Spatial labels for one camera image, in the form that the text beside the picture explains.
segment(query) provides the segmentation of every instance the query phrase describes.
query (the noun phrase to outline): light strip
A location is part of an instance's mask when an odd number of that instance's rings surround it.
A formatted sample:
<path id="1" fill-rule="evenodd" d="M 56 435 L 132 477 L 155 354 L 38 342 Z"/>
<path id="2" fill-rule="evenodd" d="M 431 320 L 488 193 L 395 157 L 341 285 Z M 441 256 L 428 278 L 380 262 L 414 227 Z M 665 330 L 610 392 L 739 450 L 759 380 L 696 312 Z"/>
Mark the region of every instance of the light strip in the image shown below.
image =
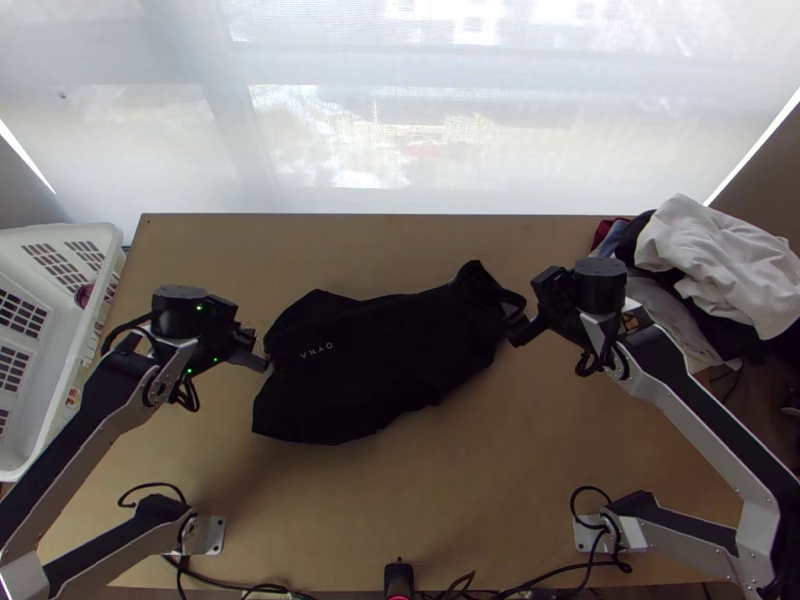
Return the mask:
<path id="1" fill-rule="evenodd" d="M 750 159 L 753 158 L 753 155 L 761 149 L 761 146 L 763 146 L 764 143 L 772 136 L 772 134 L 775 133 L 775 130 L 780 127 L 781 123 L 783 123 L 786 117 L 789 116 L 789 113 L 791 113 L 798 104 L 800 104 L 800 88 L 797 88 L 795 93 L 792 94 L 792 97 L 789 98 L 789 101 L 786 103 L 786 105 L 772 120 L 772 123 L 769 124 L 769 127 L 764 130 L 764 133 L 761 134 L 761 137 L 756 140 L 756 143 L 753 144 L 753 147 L 747 151 L 747 154 L 744 155 L 744 158 L 739 161 L 739 164 L 736 165 L 730 173 L 728 173 L 728 176 L 722 180 L 722 183 L 717 186 L 717 189 L 711 192 L 711 195 L 706 199 L 705 202 L 703 202 L 703 206 L 708 206 L 717 199 L 717 196 L 722 193 L 722 190 L 724 190 L 731 180 L 733 180 L 733 178 L 739 174 L 739 171 L 741 171 L 742 168 L 748 162 L 750 162 Z"/>
<path id="2" fill-rule="evenodd" d="M 28 167 L 30 167 L 31 171 L 33 171 L 36 174 L 36 176 L 42 180 L 42 183 L 44 183 L 50 189 L 50 191 L 53 192 L 53 194 L 55 195 L 56 191 L 53 189 L 53 186 L 50 185 L 50 182 L 47 181 L 45 176 L 39 170 L 39 167 L 37 167 L 36 163 L 33 162 L 30 156 L 28 156 L 28 153 L 25 152 L 25 148 L 23 148 L 22 144 L 19 143 L 19 140 L 17 140 L 17 138 L 14 137 L 14 134 L 11 133 L 11 130 L 6 126 L 5 123 L 3 123 L 2 119 L 0 119 L 0 137 L 2 137 L 6 142 L 8 142 L 8 145 L 14 149 L 14 152 L 16 152 L 19 155 L 19 157 L 23 161 L 25 161 L 25 164 L 28 165 Z"/>

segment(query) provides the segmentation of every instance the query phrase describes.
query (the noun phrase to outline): red cloth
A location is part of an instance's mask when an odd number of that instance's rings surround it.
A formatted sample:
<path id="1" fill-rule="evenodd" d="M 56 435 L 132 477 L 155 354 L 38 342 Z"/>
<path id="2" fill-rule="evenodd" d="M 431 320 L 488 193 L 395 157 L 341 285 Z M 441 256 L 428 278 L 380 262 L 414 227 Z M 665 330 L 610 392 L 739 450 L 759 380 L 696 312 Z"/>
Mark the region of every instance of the red cloth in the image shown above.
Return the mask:
<path id="1" fill-rule="evenodd" d="M 631 222 L 630 219 L 624 219 L 623 217 L 617 217 L 615 219 L 603 219 L 602 221 L 600 221 L 600 224 L 597 226 L 597 229 L 594 232 L 594 239 L 592 240 L 592 250 L 597 248 L 603 242 L 603 240 L 606 239 L 606 236 L 608 235 L 611 226 L 616 221 L 625 221 L 626 223 Z"/>

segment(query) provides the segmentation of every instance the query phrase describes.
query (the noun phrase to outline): white laundry basket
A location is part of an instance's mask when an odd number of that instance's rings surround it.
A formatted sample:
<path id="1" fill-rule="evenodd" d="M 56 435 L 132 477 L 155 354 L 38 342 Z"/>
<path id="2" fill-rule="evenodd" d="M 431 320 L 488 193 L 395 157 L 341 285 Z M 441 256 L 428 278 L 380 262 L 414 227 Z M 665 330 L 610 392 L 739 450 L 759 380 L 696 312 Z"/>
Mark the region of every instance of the white laundry basket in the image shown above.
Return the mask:
<path id="1" fill-rule="evenodd" d="M 0 481 L 16 481 L 80 407 L 125 264 L 113 225 L 0 231 Z M 75 292 L 94 284 L 81 308 Z"/>

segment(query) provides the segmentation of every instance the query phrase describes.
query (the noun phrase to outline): table surface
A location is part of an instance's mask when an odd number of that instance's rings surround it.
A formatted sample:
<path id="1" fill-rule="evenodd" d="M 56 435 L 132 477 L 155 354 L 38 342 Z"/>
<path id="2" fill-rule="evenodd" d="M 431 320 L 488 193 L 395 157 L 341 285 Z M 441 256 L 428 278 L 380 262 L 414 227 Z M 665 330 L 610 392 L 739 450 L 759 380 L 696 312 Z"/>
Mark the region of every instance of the table surface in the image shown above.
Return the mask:
<path id="1" fill-rule="evenodd" d="M 159 285 L 183 283 L 238 303 L 239 319 L 261 337 L 311 289 L 359 299 L 421 291 L 473 258 L 531 299 L 530 279 L 585 255 L 597 222 L 145 215 L 107 325 L 149 310 Z M 172 482 L 202 511 L 228 518 L 223 553 L 194 559 L 195 569 L 307 591 L 381 589 L 383 566 L 398 556 L 415 565 L 421 589 L 443 589 L 473 569 L 473 587 L 506 588 L 582 562 L 568 500 L 584 484 L 612 498 L 650 490 L 663 506 L 735 525 L 741 503 L 703 457 L 654 406 L 607 377 L 576 377 L 578 358 L 550 332 L 521 349 L 505 345 L 487 372 L 441 406 L 338 447 L 252 434 L 264 377 L 219 366 L 197 379 L 199 413 L 167 406 L 118 440 L 45 536 L 41 556 L 52 559 L 127 519 L 117 497 L 148 481 Z M 584 502 L 589 511 L 599 499 Z M 600 568 L 592 584 L 708 579 L 656 553 L 631 562 L 633 574 Z M 115 583 L 172 587 L 174 580 L 152 557 Z"/>

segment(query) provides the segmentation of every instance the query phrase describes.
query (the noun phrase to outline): sheer curtain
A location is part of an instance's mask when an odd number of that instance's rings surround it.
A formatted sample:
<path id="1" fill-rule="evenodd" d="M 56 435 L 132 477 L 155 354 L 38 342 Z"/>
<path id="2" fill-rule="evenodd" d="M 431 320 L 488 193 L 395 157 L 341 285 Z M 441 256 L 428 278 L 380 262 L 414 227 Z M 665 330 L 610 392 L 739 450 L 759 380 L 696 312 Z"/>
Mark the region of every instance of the sheer curtain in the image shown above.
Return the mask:
<path id="1" fill-rule="evenodd" d="M 0 0 L 0 119 L 66 210 L 636 213 L 800 84 L 773 0 Z"/>

